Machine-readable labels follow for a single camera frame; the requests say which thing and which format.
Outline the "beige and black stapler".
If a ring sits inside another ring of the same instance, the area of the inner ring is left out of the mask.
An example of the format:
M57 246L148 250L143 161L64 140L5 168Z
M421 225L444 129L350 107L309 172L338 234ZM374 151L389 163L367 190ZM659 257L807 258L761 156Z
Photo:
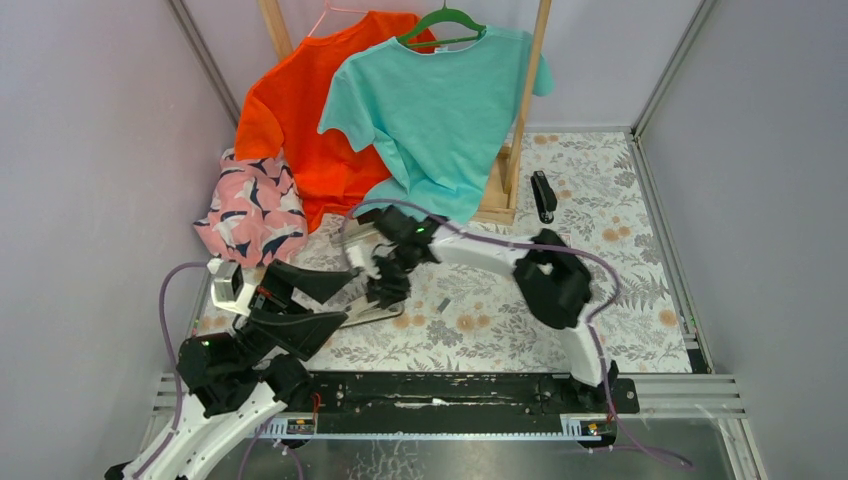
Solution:
M343 312L346 320L340 329L348 329L359 325L397 318L404 313L402 302L381 307L378 302L369 302L366 297L360 297L348 304Z

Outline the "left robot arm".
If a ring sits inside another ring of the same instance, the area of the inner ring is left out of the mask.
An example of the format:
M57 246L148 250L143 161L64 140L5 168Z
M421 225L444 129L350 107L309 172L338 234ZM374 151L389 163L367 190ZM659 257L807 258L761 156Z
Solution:
M325 302L355 272L316 271L275 260L258 284L235 261L212 259L214 300L242 317L230 332L197 335L169 354L177 404L170 426L107 479L204 479L249 432L276 414L304 407L314 391L304 363L348 319L297 304L300 290Z

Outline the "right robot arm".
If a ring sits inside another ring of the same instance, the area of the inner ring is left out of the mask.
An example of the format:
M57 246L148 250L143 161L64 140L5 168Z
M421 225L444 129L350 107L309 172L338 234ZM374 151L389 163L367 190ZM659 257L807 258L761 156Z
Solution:
M594 318L615 300L585 309L593 298L593 277L586 264L603 266L601 258L569 246L547 228L524 237L474 233L443 216L424 212L416 219L394 206L383 210L373 226L389 242L387 253L351 243L345 246L350 265L369 278L370 301L395 303L405 298L408 275L425 263L462 265L509 277L532 316L562 331L577 405L597 412L612 400L617 372L605 355Z

